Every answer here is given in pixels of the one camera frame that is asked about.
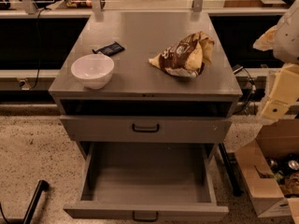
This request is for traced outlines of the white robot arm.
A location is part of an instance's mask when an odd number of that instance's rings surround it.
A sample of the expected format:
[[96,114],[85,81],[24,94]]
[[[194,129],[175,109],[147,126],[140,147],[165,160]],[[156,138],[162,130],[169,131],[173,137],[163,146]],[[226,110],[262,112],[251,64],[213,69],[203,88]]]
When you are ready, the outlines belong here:
[[299,0],[295,0],[278,24],[269,28],[253,44],[257,50],[272,50],[276,59],[283,62],[268,81],[262,99],[260,116],[280,119],[299,99]]

